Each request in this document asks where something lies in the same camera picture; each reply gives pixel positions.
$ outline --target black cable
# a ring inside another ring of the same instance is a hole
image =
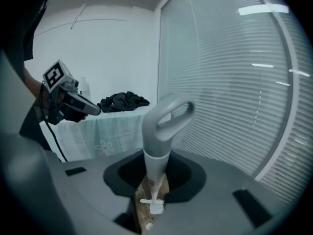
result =
[[[47,119],[46,119],[46,117],[45,117],[45,114],[44,114],[43,102],[42,102],[42,96],[43,96],[44,88],[45,88],[45,82],[43,81],[42,84],[41,84],[41,87],[40,87],[40,92],[39,92],[39,108],[40,108],[40,112],[41,112],[41,115],[43,116],[43,119],[44,119],[44,121],[45,121],[45,124],[47,125],[49,131],[50,131],[51,134],[53,135],[54,141],[55,141],[55,143],[57,144],[57,146],[58,146],[58,148],[59,148],[59,151],[60,151],[62,157],[63,157],[64,160],[67,162],[67,159],[66,159],[66,157],[64,156],[62,149],[61,149],[60,146],[59,146],[59,143],[58,143],[58,141],[57,141],[57,138],[55,137],[55,134],[54,134],[53,130],[51,129],[50,125],[48,124],[48,121],[47,121]]]

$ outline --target wooden block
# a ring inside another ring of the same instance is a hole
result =
[[[170,192],[166,175],[164,175],[163,183],[158,192],[157,199],[164,200],[166,194]],[[148,183],[148,178],[145,176],[135,192],[135,211],[137,215],[138,224],[141,228],[141,234],[147,232],[146,225],[152,223],[159,215],[150,214],[149,204],[143,204],[141,199],[151,199],[151,190]]]

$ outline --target black rectangular slot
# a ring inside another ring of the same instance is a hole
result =
[[[84,171],[86,171],[85,168],[77,167],[77,168],[74,168],[74,169],[66,170],[65,173],[67,174],[67,176],[73,176],[75,174],[82,173]]]
[[[236,190],[233,192],[233,195],[255,228],[272,218],[268,211],[247,189]]]

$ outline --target white flower print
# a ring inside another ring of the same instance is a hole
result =
[[[95,148],[98,151],[99,155],[105,153],[107,156],[110,155],[110,152],[114,152],[114,148],[112,148],[112,143],[111,142],[107,142],[105,143],[103,140],[100,141],[100,145],[96,145]]]

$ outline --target gray loop handle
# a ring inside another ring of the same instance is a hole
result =
[[[163,117],[185,103],[188,107],[182,115],[159,123]],[[191,121],[194,113],[195,103],[185,94],[172,94],[159,102],[142,121],[144,151],[155,158],[167,155],[171,151],[174,135]]]

